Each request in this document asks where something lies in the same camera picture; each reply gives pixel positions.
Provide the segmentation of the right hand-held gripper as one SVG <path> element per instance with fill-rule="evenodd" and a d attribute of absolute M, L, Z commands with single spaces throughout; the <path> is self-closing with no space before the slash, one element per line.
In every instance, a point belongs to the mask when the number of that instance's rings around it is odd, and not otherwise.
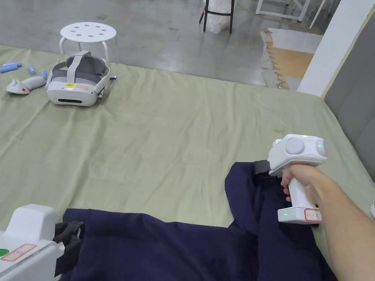
<path fill-rule="evenodd" d="M 324 140 L 316 136 L 288 134 L 273 142 L 267 160 L 255 162 L 254 180 L 275 179 L 295 164 L 317 167 L 327 159 Z M 319 224 L 322 216 L 317 205 L 305 194 L 297 179 L 288 184 L 291 207 L 278 210 L 278 221 L 293 224 Z"/>

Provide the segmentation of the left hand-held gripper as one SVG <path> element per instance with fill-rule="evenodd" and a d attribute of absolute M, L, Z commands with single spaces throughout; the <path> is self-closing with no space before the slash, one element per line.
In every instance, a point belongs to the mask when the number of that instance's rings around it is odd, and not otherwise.
<path fill-rule="evenodd" d="M 0 232 L 2 281 L 58 281 L 78 263 L 84 222 L 56 223 L 48 206 L 17 208 Z"/>

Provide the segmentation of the person's right hand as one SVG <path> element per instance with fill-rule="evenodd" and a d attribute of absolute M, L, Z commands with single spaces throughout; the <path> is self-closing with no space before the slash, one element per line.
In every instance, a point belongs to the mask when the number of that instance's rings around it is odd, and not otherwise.
<path fill-rule="evenodd" d="M 292 165 L 283 172 L 281 181 L 281 186 L 288 202 L 292 201 L 289 190 L 292 179 L 296 179 L 303 185 L 304 193 L 308 199 L 321 209 L 324 208 L 324 197 L 337 187 L 337 184 L 331 178 L 315 167 L 299 164 Z"/>

